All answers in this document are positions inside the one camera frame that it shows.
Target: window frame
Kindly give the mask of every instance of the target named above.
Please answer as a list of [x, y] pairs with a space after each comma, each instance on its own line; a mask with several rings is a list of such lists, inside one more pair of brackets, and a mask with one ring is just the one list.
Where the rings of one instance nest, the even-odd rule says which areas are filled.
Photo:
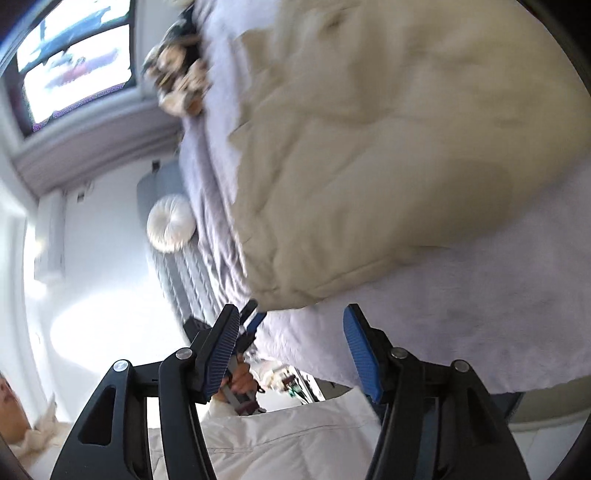
[[[136, 65], [136, 52], [135, 52], [135, 24], [137, 18], [137, 0], [129, 0], [129, 11], [127, 15], [120, 18], [115, 18], [113, 20], [109, 20], [100, 26], [100, 28], [93, 30], [91, 32], [86, 32], [81, 35], [77, 35], [75, 38], [72, 38], [69, 42], [62, 44], [59, 48], [54, 48], [48, 53], [39, 58], [35, 59], [32, 62], [29, 62], [25, 67], [19, 72], [18, 70], [18, 63], [17, 63], [17, 51], [22, 42], [26, 39], [26, 37], [37, 28], [43, 19], [49, 15], [63, 0], [46, 0], [45, 2], [39, 2], [31, 12], [25, 16], [21, 22], [19, 22], [10, 37], [13, 37], [9, 41], [9, 44], [3, 44], [0, 47], [0, 79], [5, 80], [5, 75], [18, 75], [19, 79], [17, 82], [10, 81], [10, 83], [5, 81], [5, 87], [7, 92], [10, 95], [12, 90], [12, 96], [14, 97], [14, 92], [18, 90], [20, 86], [20, 97], [17, 100], [16, 98], [9, 98], [9, 106], [11, 108], [11, 112], [16, 119], [18, 130], [22, 133], [23, 137], [29, 138], [32, 136], [33, 133], [43, 129], [46, 125], [52, 124], [56, 119], [61, 118], [64, 115], [67, 115], [70, 112], [73, 112], [80, 108], [83, 105], [87, 105], [88, 103], [94, 102], [106, 96], [109, 96], [113, 93], [118, 93], [123, 90], [130, 89], [132, 87], [136, 87], [138, 84], [137, 78], [137, 65]], [[94, 37], [101, 33], [114, 30], [115, 28], [123, 27], [125, 25], [129, 26], [129, 71], [131, 73], [131, 77], [127, 82], [122, 85], [115, 85], [110, 87], [106, 90], [101, 90], [96, 92], [93, 95], [90, 95], [86, 98], [78, 100], [77, 102], [69, 105], [66, 109], [58, 112], [54, 112], [49, 118], [44, 120], [40, 123], [35, 123], [33, 121], [33, 116], [30, 109], [30, 104], [26, 98], [25, 90], [24, 90], [24, 79], [33, 68], [37, 67], [38, 65], [44, 63], [49, 58], [53, 57], [54, 55], [58, 54], [61, 51], [68, 50], [71, 46], [80, 43], [88, 38]]]

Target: person's hand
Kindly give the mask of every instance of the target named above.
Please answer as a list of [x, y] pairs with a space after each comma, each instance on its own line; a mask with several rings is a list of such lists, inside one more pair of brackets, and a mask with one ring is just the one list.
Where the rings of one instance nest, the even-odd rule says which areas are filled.
[[230, 390], [236, 394], [243, 394], [253, 391], [256, 392], [258, 389], [258, 383], [251, 373], [251, 366], [244, 362], [244, 357], [242, 355], [238, 356], [238, 367], [232, 374], [232, 381], [230, 383], [228, 383], [228, 381], [228, 377], [225, 377], [222, 380], [220, 390], [212, 398], [218, 401], [228, 402], [228, 399], [221, 390], [221, 388], [226, 384], [230, 387]]

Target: stuffed toy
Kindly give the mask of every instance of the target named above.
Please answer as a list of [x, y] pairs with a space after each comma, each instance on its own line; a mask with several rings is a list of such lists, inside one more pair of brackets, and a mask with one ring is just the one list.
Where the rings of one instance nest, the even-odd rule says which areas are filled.
[[183, 11], [162, 42], [148, 53], [142, 67], [144, 77], [156, 85], [160, 108], [178, 117], [201, 113], [203, 95], [209, 88], [192, 15], [193, 6]]

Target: white fluffy fabric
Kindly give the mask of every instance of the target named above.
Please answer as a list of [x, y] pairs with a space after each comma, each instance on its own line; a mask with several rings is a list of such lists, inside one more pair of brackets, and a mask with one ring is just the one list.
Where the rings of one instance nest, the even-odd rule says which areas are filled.
[[191, 204], [182, 195], [162, 197], [148, 216], [148, 238], [156, 250], [176, 252], [191, 240], [196, 223]]

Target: white wall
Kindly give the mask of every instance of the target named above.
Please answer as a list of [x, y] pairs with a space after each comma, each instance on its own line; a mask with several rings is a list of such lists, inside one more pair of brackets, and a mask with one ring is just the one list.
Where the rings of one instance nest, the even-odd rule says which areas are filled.
[[66, 278], [48, 289], [41, 336], [54, 388], [71, 419], [108, 368], [126, 358], [139, 365], [184, 345], [145, 250], [136, 186], [151, 170], [137, 161], [95, 180], [66, 206]]
[[24, 226], [25, 220], [12, 216], [0, 202], [0, 370], [18, 391], [27, 414], [34, 418], [45, 407], [46, 399], [24, 318], [22, 264], [15, 257]]

